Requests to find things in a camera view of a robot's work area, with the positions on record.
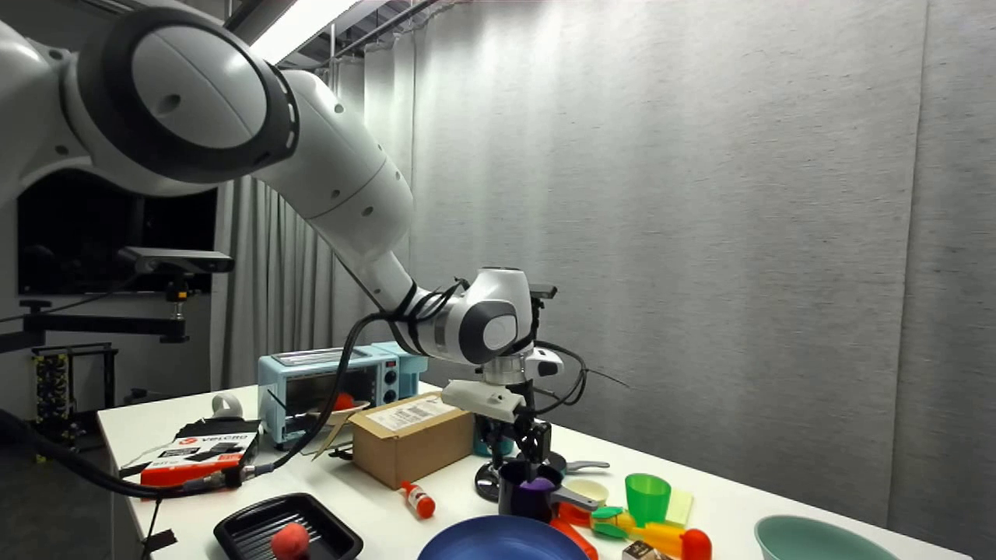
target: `blue plate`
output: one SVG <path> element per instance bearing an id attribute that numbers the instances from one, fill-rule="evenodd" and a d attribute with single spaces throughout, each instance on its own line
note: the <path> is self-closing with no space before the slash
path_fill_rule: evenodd
<path id="1" fill-rule="evenodd" d="M 440 534 L 419 560 L 585 560 L 559 534 L 527 516 L 475 516 Z"/>

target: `white table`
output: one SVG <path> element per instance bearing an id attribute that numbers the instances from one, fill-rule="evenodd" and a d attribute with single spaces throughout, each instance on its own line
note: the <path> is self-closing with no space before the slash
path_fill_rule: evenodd
<path id="1" fill-rule="evenodd" d="M 98 427 L 115 463 L 128 463 L 136 456 L 170 442 L 170 436 L 198 417 L 210 413 L 210 396 L 190 396 L 135 407 L 111 407 L 98 411 Z M 244 401 L 247 417 L 254 417 L 259 392 L 254 385 L 230 390 L 223 396 L 236 396 Z M 610 504 L 624 504 L 622 479 L 624 473 L 644 470 L 660 473 L 679 493 L 695 496 L 692 525 L 703 530 L 712 539 L 716 560 L 762 560 L 753 525 L 771 515 L 797 515 L 833 523 L 869 541 L 893 552 L 900 560 L 964 560 L 961 555 L 857 523 L 799 501 L 787 501 L 770 493 L 755 493 L 740 484 L 729 484 L 701 470 L 687 470 L 680 463 L 670 463 L 605 440 L 592 440 L 571 430 L 555 430 L 555 447 L 571 460 L 583 457 L 605 457 L 610 460 L 610 473 L 597 473 L 592 479 L 610 490 Z M 177 545 L 161 548 L 154 560 L 197 560 L 197 558 L 223 558 L 214 541 L 214 523 L 233 512 L 259 504 L 274 496 L 290 493 L 311 493 L 324 501 L 338 521 L 346 521 L 365 539 L 365 560 L 415 560 L 418 552 L 441 530 L 496 515 L 496 504 L 474 496 L 474 473 L 480 470 L 481 457 L 463 457 L 427 479 L 427 490 L 435 499 L 435 521 L 418 523 L 398 493 L 383 490 L 357 466 L 337 460 L 337 457 L 297 457 L 283 470 L 248 479 L 236 493 L 210 493 L 193 499 L 161 501 L 154 534 L 170 530 Z M 130 512 L 145 534 L 153 516 L 153 501 L 130 501 Z M 622 558 L 622 545 L 592 539 L 600 558 L 617 560 Z"/>

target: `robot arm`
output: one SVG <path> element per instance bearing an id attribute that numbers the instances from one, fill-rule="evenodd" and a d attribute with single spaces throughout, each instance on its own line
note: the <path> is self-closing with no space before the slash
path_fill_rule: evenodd
<path id="1" fill-rule="evenodd" d="M 139 9 L 80 55 L 0 25 L 0 203 L 57 170 L 84 170 L 148 196 L 210 190 L 254 176 L 338 256 L 391 316 L 407 353 L 481 368 L 449 401 L 510 423 L 524 400 L 504 385 L 556 368 L 537 353 L 524 271 L 481 271 L 441 301 L 391 247 L 410 228 L 410 190 L 337 93 L 307 71 L 277 71 L 223 28 L 177 9 Z"/>

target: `cardboard box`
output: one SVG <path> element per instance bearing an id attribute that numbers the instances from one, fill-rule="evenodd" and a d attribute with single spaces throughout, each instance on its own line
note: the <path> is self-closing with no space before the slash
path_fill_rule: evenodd
<path id="1" fill-rule="evenodd" d="M 471 456 L 474 413 L 440 396 L 415 396 L 353 417 L 353 463 L 389 490 Z"/>

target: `gray bowl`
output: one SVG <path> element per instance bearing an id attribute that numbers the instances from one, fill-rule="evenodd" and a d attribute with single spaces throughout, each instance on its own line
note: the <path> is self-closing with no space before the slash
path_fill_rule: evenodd
<path id="1" fill-rule="evenodd" d="M 807 516 L 766 516 L 753 534 L 766 560 L 897 560 L 863 536 Z"/>

